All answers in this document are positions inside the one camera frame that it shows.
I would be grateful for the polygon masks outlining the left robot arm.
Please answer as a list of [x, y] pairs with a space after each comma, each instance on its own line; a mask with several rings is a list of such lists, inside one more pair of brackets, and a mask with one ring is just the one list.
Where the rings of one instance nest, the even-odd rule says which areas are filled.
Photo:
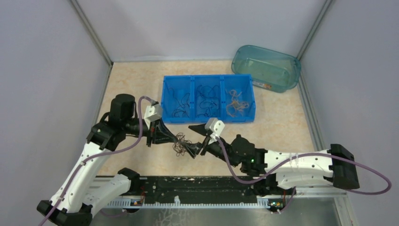
[[37, 211], [58, 226], [88, 226], [93, 217], [109, 202], [123, 194], [144, 194], [139, 173], [123, 168], [105, 185], [89, 192], [99, 170], [111, 156], [119, 153], [119, 144], [127, 135], [150, 141], [160, 132], [160, 142], [175, 142], [176, 137], [166, 129], [162, 108], [153, 99], [145, 111], [142, 99], [119, 94], [111, 101], [109, 112], [91, 128], [83, 151], [59, 190], [48, 200], [42, 200]]

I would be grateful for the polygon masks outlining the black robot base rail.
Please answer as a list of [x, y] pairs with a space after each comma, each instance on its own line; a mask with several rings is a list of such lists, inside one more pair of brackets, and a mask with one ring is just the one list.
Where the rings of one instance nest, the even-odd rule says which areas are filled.
[[135, 195], [145, 204], [255, 204], [268, 195], [294, 194], [292, 188], [277, 186], [275, 176], [254, 184], [242, 184], [232, 176], [146, 176], [141, 177], [126, 195]]

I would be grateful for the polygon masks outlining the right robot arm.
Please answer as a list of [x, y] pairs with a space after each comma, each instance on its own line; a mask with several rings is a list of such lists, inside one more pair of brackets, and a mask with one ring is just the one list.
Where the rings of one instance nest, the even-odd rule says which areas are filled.
[[210, 153], [228, 164], [230, 170], [239, 166], [240, 171], [265, 181], [265, 189], [271, 194], [296, 186], [321, 186], [352, 190], [359, 189], [359, 178], [354, 155], [341, 144], [331, 144], [327, 150], [310, 153], [285, 153], [256, 148], [240, 134], [229, 144], [218, 136], [218, 129], [205, 124], [191, 125], [190, 130], [203, 135], [203, 144], [196, 153]]

